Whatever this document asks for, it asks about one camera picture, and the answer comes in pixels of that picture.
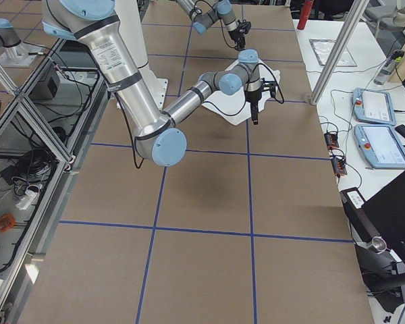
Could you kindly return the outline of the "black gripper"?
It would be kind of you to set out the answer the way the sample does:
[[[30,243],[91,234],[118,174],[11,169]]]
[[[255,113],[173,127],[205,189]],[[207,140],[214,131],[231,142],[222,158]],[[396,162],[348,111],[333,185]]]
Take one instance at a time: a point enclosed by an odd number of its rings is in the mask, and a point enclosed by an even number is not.
[[[260,90],[247,90],[246,91],[246,102],[250,103],[251,120],[254,125],[259,124],[259,107],[258,103],[261,100]]]
[[[238,51],[243,51],[244,45],[246,44],[245,34],[247,33],[247,29],[245,29],[245,27],[238,27],[235,30],[230,30],[228,33],[230,38],[236,44],[236,49]]]

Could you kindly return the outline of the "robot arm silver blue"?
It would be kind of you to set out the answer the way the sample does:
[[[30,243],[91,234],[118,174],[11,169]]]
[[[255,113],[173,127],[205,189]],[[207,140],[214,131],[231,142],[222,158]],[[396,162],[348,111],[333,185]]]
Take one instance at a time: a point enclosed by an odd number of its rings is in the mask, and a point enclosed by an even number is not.
[[[230,70],[203,74],[184,95],[160,110],[134,62],[131,46],[119,33],[121,16],[116,12],[115,1],[42,2],[44,31],[88,47],[109,91],[115,94],[134,122],[134,150],[143,159],[164,167],[180,162],[186,152],[185,134],[176,125],[210,95],[217,91],[233,95],[243,90],[256,124],[263,91],[258,54],[254,49],[244,47],[244,35],[250,30],[250,22],[239,21],[229,1],[217,1],[206,13],[194,1],[179,1],[178,4],[199,33],[222,21],[236,43],[238,62]]]
[[[234,41],[234,46],[229,45],[229,47],[237,51],[245,50],[245,35],[250,31],[251,23],[246,20],[239,21],[230,1],[217,1],[212,5],[207,3],[209,10],[205,13],[197,6],[197,1],[177,0],[175,2],[190,18],[192,26],[199,34],[205,33],[212,25],[221,22]]]

